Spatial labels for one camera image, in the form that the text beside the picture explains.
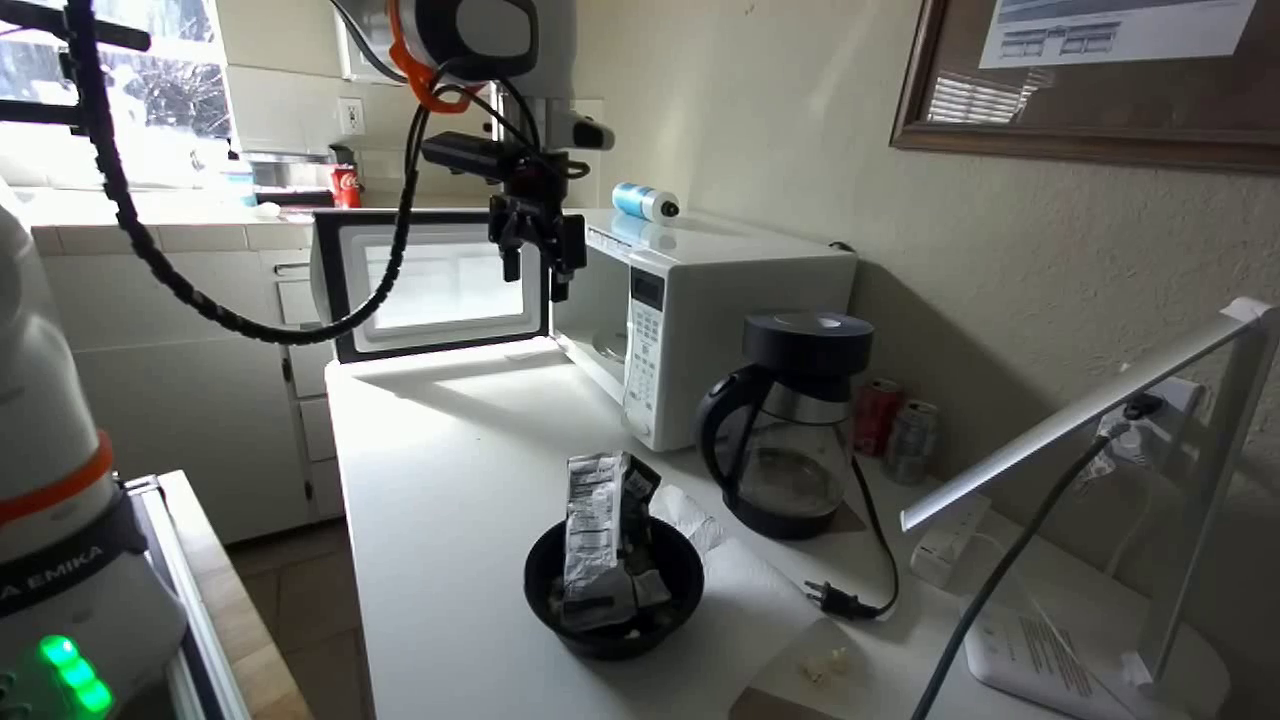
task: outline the microwave control panel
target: microwave control panel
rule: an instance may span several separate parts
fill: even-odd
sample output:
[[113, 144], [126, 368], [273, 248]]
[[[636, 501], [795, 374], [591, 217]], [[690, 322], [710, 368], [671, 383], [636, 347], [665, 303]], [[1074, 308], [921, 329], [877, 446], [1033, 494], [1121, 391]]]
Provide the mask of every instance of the microwave control panel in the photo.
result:
[[665, 356], [665, 280], [633, 268], [625, 411], [644, 446], [655, 446], [662, 356]]

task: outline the microwave door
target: microwave door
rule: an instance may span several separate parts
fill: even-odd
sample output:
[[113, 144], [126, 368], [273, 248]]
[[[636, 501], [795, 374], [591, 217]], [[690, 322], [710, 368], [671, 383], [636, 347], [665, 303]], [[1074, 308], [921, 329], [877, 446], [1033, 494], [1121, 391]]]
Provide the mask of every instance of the microwave door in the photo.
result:
[[[315, 213], [325, 299], [333, 318], [359, 308], [393, 257], [397, 213]], [[413, 213], [399, 280], [380, 313], [338, 337], [338, 360], [380, 360], [527, 339], [549, 333], [544, 259], [520, 248], [520, 280], [504, 280], [486, 213]]]

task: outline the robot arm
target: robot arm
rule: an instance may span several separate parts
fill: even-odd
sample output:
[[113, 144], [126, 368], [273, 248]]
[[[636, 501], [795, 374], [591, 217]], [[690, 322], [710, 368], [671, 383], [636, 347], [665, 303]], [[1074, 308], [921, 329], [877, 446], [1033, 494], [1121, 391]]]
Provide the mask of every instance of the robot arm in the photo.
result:
[[613, 133], [571, 117], [571, 0], [387, 0], [393, 59], [430, 112], [465, 112], [486, 83], [504, 93], [504, 121], [520, 133], [462, 135], [426, 144], [426, 161], [471, 174], [499, 194], [487, 206], [487, 238], [504, 257], [504, 280], [520, 280], [520, 243], [549, 259], [552, 299], [589, 266], [583, 222], [563, 217], [567, 181], [583, 163], [563, 148], [607, 148]]

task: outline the black bowl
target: black bowl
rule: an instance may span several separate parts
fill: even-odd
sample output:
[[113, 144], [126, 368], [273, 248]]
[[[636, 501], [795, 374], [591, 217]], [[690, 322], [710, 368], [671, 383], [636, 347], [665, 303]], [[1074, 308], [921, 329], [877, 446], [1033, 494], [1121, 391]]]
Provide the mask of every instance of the black bowl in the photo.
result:
[[706, 562], [665, 520], [653, 520], [653, 562], [671, 592], [665, 619], [653, 616], [625, 628], [567, 633], [552, 610], [552, 592], [563, 578], [563, 523], [549, 527], [523, 562], [523, 601], [571, 654], [591, 660], [633, 660], [665, 644], [706, 601]]

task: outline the framed picture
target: framed picture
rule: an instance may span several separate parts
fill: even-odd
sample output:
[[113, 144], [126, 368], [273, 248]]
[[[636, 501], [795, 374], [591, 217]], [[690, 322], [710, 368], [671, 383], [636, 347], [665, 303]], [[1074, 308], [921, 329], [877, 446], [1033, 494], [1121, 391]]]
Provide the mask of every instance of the framed picture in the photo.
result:
[[1280, 0], [926, 0], [894, 148], [1280, 174]]

